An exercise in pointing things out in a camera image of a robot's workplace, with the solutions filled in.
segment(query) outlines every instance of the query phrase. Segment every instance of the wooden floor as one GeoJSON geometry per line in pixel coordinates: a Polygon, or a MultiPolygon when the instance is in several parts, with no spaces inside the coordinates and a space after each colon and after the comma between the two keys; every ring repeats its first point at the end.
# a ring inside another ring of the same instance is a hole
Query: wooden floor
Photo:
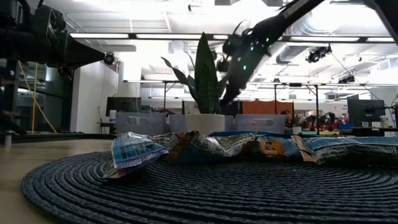
{"type": "Polygon", "coordinates": [[[87,152],[109,151],[111,140],[73,140],[0,147],[0,223],[54,223],[33,208],[19,190],[21,179],[47,162],[87,152]]]}

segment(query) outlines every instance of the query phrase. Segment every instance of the round rug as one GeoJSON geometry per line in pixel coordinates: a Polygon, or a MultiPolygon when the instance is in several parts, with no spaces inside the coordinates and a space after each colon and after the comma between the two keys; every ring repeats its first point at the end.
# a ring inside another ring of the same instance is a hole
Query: round rug
{"type": "Polygon", "coordinates": [[[45,164],[24,177],[22,193],[68,223],[398,223],[395,169],[158,162],[104,180],[110,156],[45,164]]]}

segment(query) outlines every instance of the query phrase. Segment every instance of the yellow cable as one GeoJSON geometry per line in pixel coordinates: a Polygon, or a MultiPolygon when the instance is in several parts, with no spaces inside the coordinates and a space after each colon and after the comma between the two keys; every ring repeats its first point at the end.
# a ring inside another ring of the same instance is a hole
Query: yellow cable
{"type": "Polygon", "coordinates": [[[50,127],[52,128],[52,131],[53,131],[54,133],[57,133],[57,131],[55,130],[55,128],[52,126],[52,124],[50,123],[50,121],[49,121],[49,120],[47,119],[47,117],[45,116],[45,114],[44,114],[43,110],[41,109],[39,103],[37,102],[36,98],[33,96],[32,90],[30,90],[29,83],[27,82],[27,79],[26,79],[26,75],[25,75],[24,68],[22,68],[21,62],[18,61],[18,63],[19,63],[19,68],[21,68],[21,72],[22,72],[22,74],[23,74],[23,76],[24,76],[25,83],[26,83],[26,87],[27,87],[27,89],[29,90],[30,95],[32,96],[34,103],[37,105],[39,111],[40,111],[41,114],[43,115],[43,117],[44,117],[44,119],[46,120],[46,122],[47,122],[47,123],[50,125],[50,127]]]}
{"type": "MultiPolygon", "coordinates": [[[[36,71],[35,71],[35,85],[33,90],[33,97],[36,99],[36,80],[37,80],[37,68],[39,67],[39,63],[36,62],[36,71]]],[[[36,104],[33,104],[33,119],[32,119],[32,134],[35,133],[35,112],[36,112],[36,104]]]]}

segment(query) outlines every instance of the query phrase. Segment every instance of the woven placemat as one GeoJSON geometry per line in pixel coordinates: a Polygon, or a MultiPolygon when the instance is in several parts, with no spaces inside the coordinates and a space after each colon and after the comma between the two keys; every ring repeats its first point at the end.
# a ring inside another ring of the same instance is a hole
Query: woven placemat
{"type": "Polygon", "coordinates": [[[158,162],[109,181],[110,156],[45,164],[24,177],[22,193],[70,223],[398,223],[395,169],[158,162]]]}

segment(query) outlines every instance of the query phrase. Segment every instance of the white plant pot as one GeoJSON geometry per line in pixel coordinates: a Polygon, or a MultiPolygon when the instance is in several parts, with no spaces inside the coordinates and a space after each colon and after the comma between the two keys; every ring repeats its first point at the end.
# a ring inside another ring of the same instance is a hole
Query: white plant pot
{"type": "Polygon", "coordinates": [[[300,134],[301,130],[301,127],[293,127],[293,134],[300,134]]]}
{"type": "Polygon", "coordinates": [[[185,115],[185,129],[199,131],[208,136],[217,131],[225,131],[225,117],[220,114],[187,114],[185,115]]]}

